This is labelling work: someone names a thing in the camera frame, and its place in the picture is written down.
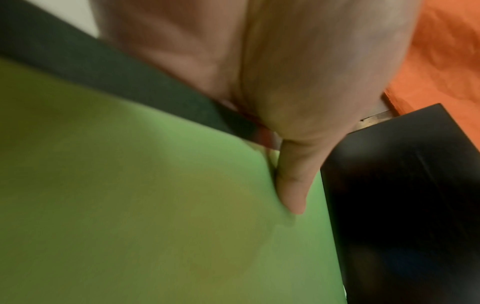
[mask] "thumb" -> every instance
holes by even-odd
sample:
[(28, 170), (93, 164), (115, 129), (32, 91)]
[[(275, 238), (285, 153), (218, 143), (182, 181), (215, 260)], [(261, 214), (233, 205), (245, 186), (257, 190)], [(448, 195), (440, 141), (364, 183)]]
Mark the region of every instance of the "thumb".
[(310, 186), (328, 152), (317, 143), (282, 142), (275, 187), (280, 201), (292, 213), (305, 211)]

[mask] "white wall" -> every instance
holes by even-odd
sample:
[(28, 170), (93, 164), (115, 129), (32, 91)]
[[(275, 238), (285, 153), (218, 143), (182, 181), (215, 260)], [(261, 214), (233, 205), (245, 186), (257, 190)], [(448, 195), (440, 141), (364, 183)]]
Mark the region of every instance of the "white wall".
[(43, 10), (94, 36), (98, 29), (90, 9), (89, 0), (27, 0)]

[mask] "green paper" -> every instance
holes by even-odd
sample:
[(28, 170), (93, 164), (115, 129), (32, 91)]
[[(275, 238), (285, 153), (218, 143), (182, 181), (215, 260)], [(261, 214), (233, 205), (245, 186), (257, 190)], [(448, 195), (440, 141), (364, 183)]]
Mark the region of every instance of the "green paper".
[(0, 105), (0, 303), (346, 303), (320, 176), (294, 216), (263, 147), (6, 60)]

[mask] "green folder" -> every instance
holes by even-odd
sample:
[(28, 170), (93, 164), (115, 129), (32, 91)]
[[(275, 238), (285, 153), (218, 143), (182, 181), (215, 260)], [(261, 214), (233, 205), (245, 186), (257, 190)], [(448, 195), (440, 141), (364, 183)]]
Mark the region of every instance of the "green folder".
[(294, 216), (275, 158), (0, 59), (0, 303), (346, 303), (321, 178)]

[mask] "orange fabric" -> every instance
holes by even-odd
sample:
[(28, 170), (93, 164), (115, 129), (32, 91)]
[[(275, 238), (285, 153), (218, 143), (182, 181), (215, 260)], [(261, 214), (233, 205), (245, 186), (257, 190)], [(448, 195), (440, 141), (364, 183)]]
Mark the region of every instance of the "orange fabric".
[(427, 0), (385, 93), (399, 114), (442, 103), (480, 150), (480, 0)]

